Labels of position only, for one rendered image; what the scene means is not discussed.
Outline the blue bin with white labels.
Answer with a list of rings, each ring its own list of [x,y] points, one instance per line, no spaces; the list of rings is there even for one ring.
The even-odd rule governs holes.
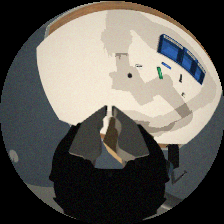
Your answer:
[[[196,79],[196,81],[198,81],[202,85],[206,71],[198,62],[196,57],[187,48],[183,47],[180,43],[178,43],[171,37],[162,34],[160,35],[157,52],[170,58],[181,67],[186,69],[186,71],[189,72]]]

